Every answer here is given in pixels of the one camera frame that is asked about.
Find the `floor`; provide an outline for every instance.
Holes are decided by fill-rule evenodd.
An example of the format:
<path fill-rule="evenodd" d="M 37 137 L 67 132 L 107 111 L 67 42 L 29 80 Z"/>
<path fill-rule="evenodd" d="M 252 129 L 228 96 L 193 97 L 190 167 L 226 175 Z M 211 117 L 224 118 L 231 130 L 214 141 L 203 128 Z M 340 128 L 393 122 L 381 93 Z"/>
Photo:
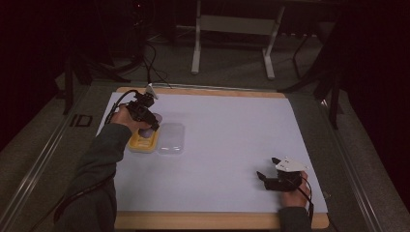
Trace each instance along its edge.
<path fill-rule="evenodd" d="M 151 46 L 146 47 L 145 56 L 148 66 L 152 63 L 151 77 L 154 82 L 162 82 L 159 84 L 162 86 L 169 84 L 275 92 L 278 88 L 298 81 L 291 57 L 300 40 L 293 37 L 281 36 L 275 42 L 272 54 L 277 76 L 275 80 L 268 80 L 264 72 L 261 48 L 267 39 L 263 37 L 205 34 L 200 72 L 197 75 L 190 73 L 193 53 L 191 29 L 180 29 L 176 43 L 169 43 L 158 34 L 150 35 L 148 41 Z M 297 58 L 301 73 L 312 64 L 320 47 L 320 42 L 315 38 L 307 41 Z M 122 60 L 118 59 L 116 63 L 121 64 Z M 141 65 L 119 74 L 132 81 L 127 85 L 141 86 L 146 82 L 146 68 Z M 107 91 L 112 92 L 118 86 L 125 85 L 96 72 L 94 75 L 95 80 L 91 86 L 78 83 L 74 85 L 76 104 L 69 115 L 62 115 L 63 100 L 50 101 L 1 152 L 0 213 L 3 216 L 0 231 L 28 231 L 61 196 L 71 178 L 70 173 L 73 173 L 75 161 L 90 142 L 89 139 L 78 138 L 77 133 L 81 131 L 89 137 L 95 134 L 94 129 L 72 127 L 73 116 L 99 115 L 98 110 L 106 105 Z M 310 96 L 314 87 L 315 83 L 301 89 L 297 94 Z M 101 117 L 95 116 L 93 120 L 99 122 Z M 334 158 L 329 155 L 328 159 L 315 159 L 318 175 L 327 177 L 323 182 L 324 194 L 327 196 L 329 216 L 334 223 L 322 231 L 408 231 L 410 216 L 400 202 L 344 92 L 340 96 L 337 123 L 339 129 L 332 133 L 337 141 L 340 141 L 337 146 L 347 156 Z M 301 130 L 307 127 L 311 126 L 301 126 Z M 74 141 L 75 146 L 66 141 Z M 326 148 L 312 146 L 307 149 L 320 153 Z M 44 155 L 44 151 L 50 151 L 45 154 L 49 155 L 49 159 L 44 166 L 44 174 L 34 182 L 36 185 L 28 187 L 28 194 L 22 195 L 21 201 L 15 202 L 14 197 L 19 197 L 17 189 L 24 184 L 30 168 L 39 154 Z M 340 163 L 337 173 L 328 168 L 332 162 Z M 346 185 L 348 188 L 340 190 L 337 187 L 340 185 Z M 10 212 L 8 207 L 16 210 L 5 214 Z M 39 231 L 49 231 L 51 227 L 50 217 L 47 217 Z"/>

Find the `table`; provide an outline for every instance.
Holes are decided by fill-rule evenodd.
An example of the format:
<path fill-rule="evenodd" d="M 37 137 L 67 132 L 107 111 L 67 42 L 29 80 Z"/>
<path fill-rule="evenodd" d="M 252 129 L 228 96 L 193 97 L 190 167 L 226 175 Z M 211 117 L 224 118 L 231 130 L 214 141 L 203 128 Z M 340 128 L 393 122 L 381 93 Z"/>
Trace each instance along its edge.
<path fill-rule="evenodd" d="M 269 79 L 275 78 L 274 67 L 271 60 L 272 47 L 278 34 L 278 28 L 283 16 L 284 6 L 280 7 L 277 18 L 258 19 L 240 18 L 230 16 L 205 15 L 201 14 L 201 0 L 196 1 L 196 25 L 195 25 L 195 48 L 193 51 L 191 73 L 199 73 L 199 62 L 201 56 L 201 31 L 220 31 L 232 33 L 248 33 L 255 35 L 270 36 L 268 46 L 262 49 L 266 74 Z"/>
<path fill-rule="evenodd" d="M 120 88 L 119 92 L 125 92 L 127 88 Z M 235 98 L 252 98 L 255 100 L 283 100 L 284 95 L 278 93 L 263 93 L 263 92 L 243 92 L 243 91 L 209 91 L 209 90 L 187 90 L 187 89 L 158 89 L 157 93 L 160 94 L 160 101 L 163 101 L 161 94 L 177 95 L 177 96 L 212 96 L 212 97 L 228 97 Z M 125 160 L 119 163 L 117 177 L 121 178 L 121 171 L 124 165 L 129 164 L 132 160 L 128 159 L 129 153 L 125 153 Z M 139 159 L 138 162 L 143 162 L 148 158 Z M 309 174 L 309 177 L 314 179 L 314 172 Z M 119 199 L 119 211 L 116 228 L 117 229 L 272 229 L 278 228 L 278 216 L 272 212 L 199 212 L 199 211 L 139 211 L 139 212 L 121 212 L 122 206 L 121 198 L 123 193 L 121 192 L 121 183 L 116 184 L 117 198 Z M 270 192 L 259 190 L 258 194 L 266 196 L 271 194 Z M 325 228 L 329 224 L 326 213 L 316 213 L 313 216 L 313 228 Z"/>

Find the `gray floor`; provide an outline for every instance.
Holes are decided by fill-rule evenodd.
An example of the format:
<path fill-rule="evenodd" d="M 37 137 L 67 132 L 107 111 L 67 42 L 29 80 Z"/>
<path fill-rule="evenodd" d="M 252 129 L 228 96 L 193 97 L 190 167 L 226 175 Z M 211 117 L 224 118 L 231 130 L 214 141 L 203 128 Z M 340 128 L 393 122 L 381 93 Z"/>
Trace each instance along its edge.
<path fill-rule="evenodd" d="M 245 43 L 238 43 L 238 38 L 228 40 L 219 34 L 206 34 L 200 73 L 191 75 L 192 32 L 182 31 L 180 35 L 175 44 L 167 43 L 163 37 L 150 40 L 157 51 L 153 67 L 171 85 L 275 91 L 298 81 L 290 58 L 300 40 L 293 37 L 277 39 L 272 55 L 277 78 L 268 80 L 261 56 L 266 38 L 250 37 Z M 298 55 L 301 73 L 314 61 L 320 47 L 315 38 L 307 41 Z M 146 57 L 154 57 L 149 47 Z M 138 86 L 146 80 L 146 70 L 139 67 L 123 73 L 123 77 L 132 80 L 131 86 Z M 152 78 L 159 79 L 154 72 Z M 43 175 L 30 187 L 31 194 L 25 195 L 15 211 L 13 223 L 5 231 L 28 231 L 58 200 L 73 175 L 76 161 L 97 131 L 108 94 L 123 85 L 101 76 L 96 77 L 91 86 L 76 83 L 77 104 L 71 114 L 62 115 L 62 100 L 50 101 L 1 152 L 0 213 L 4 213 L 35 160 L 51 151 Z M 328 196 L 329 216 L 335 226 L 339 231 L 409 231 L 409 213 L 351 108 L 347 94 L 342 92 L 340 96 L 339 130 L 332 130 L 326 122 L 326 108 L 318 106 L 320 104 L 311 97 L 314 86 L 307 86 L 289 99 L 319 182 Z M 74 114 L 93 115 L 91 127 L 70 127 Z M 3 218 L 1 222 L 0 226 L 4 226 Z M 38 231 L 49 231 L 51 226 L 51 217 L 48 217 Z M 336 230 L 330 225 L 323 231 Z"/>

